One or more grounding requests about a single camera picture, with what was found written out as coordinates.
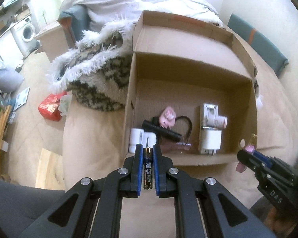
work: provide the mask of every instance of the red package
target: red package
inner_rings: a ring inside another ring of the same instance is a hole
[[[46,119],[60,121],[62,116],[61,112],[58,110],[58,106],[60,105],[61,97],[66,94],[67,92],[65,91],[56,95],[50,94],[43,100],[37,110],[39,110],[40,114]]]

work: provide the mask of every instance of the black cord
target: black cord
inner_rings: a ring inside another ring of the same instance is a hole
[[[177,118],[175,118],[175,122],[177,121],[177,120],[180,120],[180,119],[185,119],[185,120],[187,120],[188,121],[188,123],[189,123],[189,128],[188,128],[188,131],[187,131],[187,133],[186,133],[186,144],[188,144],[188,142],[189,142],[189,138],[190,138],[190,136],[191,136],[191,132],[192,132],[192,122],[191,122],[191,120],[190,120],[190,118],[189,117],[187,117],[187,116],[184,116],[184,115],[182,115],[182,116],[178,116]]]

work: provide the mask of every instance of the black and gold battery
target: black and gold battery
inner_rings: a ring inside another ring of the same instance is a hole
[[[143,148],[144,153],[144,189],[149,190],[153,188],[153,148]]]

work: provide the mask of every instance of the tile floor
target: tile floor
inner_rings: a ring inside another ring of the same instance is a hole
[[[8,126],[4,138],[9,143],[3,155],[3,172],[21,185],[35,186],[37,167],[42,148],[62,155],[63,130],[66,118],[60,122],[44,119],[37,107],[50,94],[46,74],[50,62],[45,52],[30,54],[20,74],[24,81],[13,94],[30,87],[25,105],[16,110],[16,122]]]

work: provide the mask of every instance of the metal bolt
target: metal bolt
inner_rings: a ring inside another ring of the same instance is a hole
[[[128,173],[128,169],[127,168],[119,168],[118,173],[120,173],[121,175],[125,175]]]
[[[216,183],[216,180],[212,177],[207,178],[207,184],[214,185]]]
[[[81,179],[81,184],[88,185],[91,183],[91,180],[88,177]]]
[[[169,173],[171,173],[172,175],[176,175],[179,172],[178,168],[172,167],[169,169]]]

